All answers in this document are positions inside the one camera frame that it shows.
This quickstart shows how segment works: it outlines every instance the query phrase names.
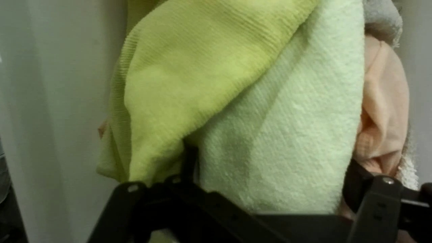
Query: white wall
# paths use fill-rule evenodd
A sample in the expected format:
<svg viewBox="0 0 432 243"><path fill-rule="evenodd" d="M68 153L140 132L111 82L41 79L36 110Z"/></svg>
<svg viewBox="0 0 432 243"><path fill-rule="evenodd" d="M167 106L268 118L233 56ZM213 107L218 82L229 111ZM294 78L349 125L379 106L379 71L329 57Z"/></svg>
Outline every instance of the white wall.
<svg viewBox="0 0 432 243"><path fill-rule="evenodd" d="M86 241L114 187L97 128L125 2L0 0L0 133L32 243Z"/></svg>
<svg viewBox="0 0 432 243"><path fill-rule="evenodd" d="M432 1L404 0L403 61L411 86L411 115L421 180L432 180Z"/></svg>

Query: light green towel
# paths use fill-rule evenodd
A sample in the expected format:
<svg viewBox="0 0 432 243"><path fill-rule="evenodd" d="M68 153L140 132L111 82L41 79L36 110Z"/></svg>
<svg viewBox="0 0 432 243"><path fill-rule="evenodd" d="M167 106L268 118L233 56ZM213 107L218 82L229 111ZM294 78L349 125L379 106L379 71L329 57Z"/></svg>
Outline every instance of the light green towel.
<svg viewBox="0 0 432 243"><path fill-rule="evenodd" d="M318 0L169 0L130 32L111 87L99 171L153 183L183 138L275 61Z"/></svg>
<svg viewBox="0 0 432 243"><path fill-rule="evenodd" d="M275 65L195 133L202 186L252 211L335 211L361 119L364 26L362 1L322 1Z"/></svg>

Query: yellow-green towel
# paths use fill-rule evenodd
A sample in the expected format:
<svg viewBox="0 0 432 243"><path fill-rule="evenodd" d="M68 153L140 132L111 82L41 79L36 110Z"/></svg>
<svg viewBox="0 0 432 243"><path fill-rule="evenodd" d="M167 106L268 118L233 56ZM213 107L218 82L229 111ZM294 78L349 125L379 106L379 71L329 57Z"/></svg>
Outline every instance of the yellow-green towel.
<svg viewBox="0 0 432 243"><path fill-rule="evenodd" d="M318 0L169 0L130 32L111 86L99 171L153 183L183 138L275 61Z"/></svg>

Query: gray towel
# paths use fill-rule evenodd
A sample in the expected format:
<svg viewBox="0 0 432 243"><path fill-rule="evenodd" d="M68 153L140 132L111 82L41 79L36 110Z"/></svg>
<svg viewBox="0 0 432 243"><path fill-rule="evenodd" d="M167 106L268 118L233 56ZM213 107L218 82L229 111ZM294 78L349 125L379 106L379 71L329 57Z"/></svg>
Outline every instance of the gray towel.
<svg viewBox="0 0 432 243"><path fill-rule="evenodd" d="M399 47L403 34L403 17L392 0L364 0L367 30Z"/></svg>

